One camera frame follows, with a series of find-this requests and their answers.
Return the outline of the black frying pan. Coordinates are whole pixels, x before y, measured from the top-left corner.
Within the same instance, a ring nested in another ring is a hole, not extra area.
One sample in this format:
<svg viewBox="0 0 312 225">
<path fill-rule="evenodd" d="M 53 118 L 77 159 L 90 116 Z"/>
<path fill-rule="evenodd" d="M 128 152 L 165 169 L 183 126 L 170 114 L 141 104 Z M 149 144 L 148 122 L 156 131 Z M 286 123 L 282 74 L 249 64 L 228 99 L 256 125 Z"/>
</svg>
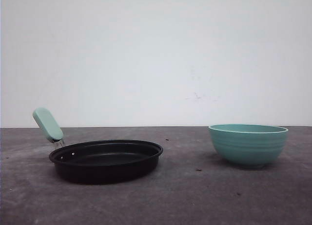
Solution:
<svg viewBox="0 0 312 225">
<path fill-rule="evenodd" d="M 33 118 L 46 139 L 55 145 L 49 154 L 56 173 L 79 184 L 107 184 L 137 179 L 158 165 L 163 147 L 142 140 L 100 140 L 66 145 L 63 131 L 51 112 L 39 107 Z"/>
</svg>

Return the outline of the teal ceramic bowl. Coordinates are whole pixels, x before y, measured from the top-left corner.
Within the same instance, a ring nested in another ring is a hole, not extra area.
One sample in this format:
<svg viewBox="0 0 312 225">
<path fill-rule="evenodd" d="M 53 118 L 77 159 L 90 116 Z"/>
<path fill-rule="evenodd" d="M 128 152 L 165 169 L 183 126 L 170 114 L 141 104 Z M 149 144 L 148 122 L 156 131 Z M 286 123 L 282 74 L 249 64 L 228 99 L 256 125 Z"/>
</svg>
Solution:
<svg viewBox="0 0 312 225">
<path fill-rule="evenodd" d="M 247 168 L 271 164 L 281 154 L 288 129 L 256 124 L 217 124 L 208 127 L 216 152 Z"/>
</svg>

